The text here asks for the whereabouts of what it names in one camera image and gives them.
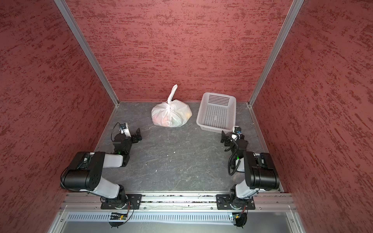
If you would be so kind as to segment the white plastic bag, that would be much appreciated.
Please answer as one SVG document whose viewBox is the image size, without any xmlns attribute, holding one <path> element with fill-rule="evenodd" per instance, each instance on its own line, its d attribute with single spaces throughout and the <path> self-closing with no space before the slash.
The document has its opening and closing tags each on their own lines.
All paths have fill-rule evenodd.
<svg viewBox="0 0 373 233">
<path fill-rule="evenodd" d="M 188 104 L 173 100 L 178 85 L 175 84 L 166 102 L 157 104 L 151 111 L 154 125 L 177 128 L 185 125 L 192 117 L 192 111 Z"/>
</svg>

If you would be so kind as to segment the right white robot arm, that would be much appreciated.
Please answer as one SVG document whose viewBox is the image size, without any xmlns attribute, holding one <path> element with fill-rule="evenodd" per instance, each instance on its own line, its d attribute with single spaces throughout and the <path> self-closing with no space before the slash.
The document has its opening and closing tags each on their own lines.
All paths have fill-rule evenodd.
<svg viewBox="0 0 373 233">
<path fill-rule="evenodd" d="M 227 165 L 228 175 L 243 173 L 244 180 L 233 185 L 228 195 L 218 195 L 217 206 L 219 209 L 254 210 L 254 195 L 276 190 L 280 186 L 271 155 L 248 151 L 248 141 L 240 128 L 230 133 L 222 131 L 220 142 L 227 147 L 226 152 L 231 152 Z"/>
</svg>

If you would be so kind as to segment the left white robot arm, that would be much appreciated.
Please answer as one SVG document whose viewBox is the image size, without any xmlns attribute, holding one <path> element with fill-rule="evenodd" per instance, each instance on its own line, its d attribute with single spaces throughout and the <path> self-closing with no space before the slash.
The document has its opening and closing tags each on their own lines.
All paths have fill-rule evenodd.
<svg viewBox="0 0 373 233">
<path fill-rule="evenodd" d="M 110 182 L 102 176 L 103 169 L 126 167 L 132 145 L 142 140 L 140 128 L 133 135 L 127 125 L 119 128 L 119 134 L 112 140 L 113 153 L 76 153 L 60 176 L 60 186 L 70 192 L 87 192 L 99 196 L 101 209 L 104 210 L 138 210 L 141 194 L 126 194 L 123 185 Z"/>
</svg>

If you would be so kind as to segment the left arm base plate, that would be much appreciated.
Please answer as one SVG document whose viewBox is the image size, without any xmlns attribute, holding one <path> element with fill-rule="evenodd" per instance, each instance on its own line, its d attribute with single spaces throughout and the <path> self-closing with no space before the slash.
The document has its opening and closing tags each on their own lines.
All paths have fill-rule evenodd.
<svg viewBox="0 0 373 233">
<path fill-rule="evenodd" d="M 101 197 L 101 209 L 103 210 L 138 210 L 141 204 L 141 194 L 126 194 L 124 199 L 108 199 Z"/>
</svg>

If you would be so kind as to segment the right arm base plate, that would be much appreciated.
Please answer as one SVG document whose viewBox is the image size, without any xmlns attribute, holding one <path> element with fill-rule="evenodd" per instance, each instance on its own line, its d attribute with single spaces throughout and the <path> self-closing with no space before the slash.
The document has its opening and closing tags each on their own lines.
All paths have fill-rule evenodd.
<svg viewBox="0 0 373 233">
<path fill-rule="evenodd" d="M 218 210 L 255 210 L 254 199 L 232 198 L 227 194 L 216 195 L 216 204 Z"/>
</svg>

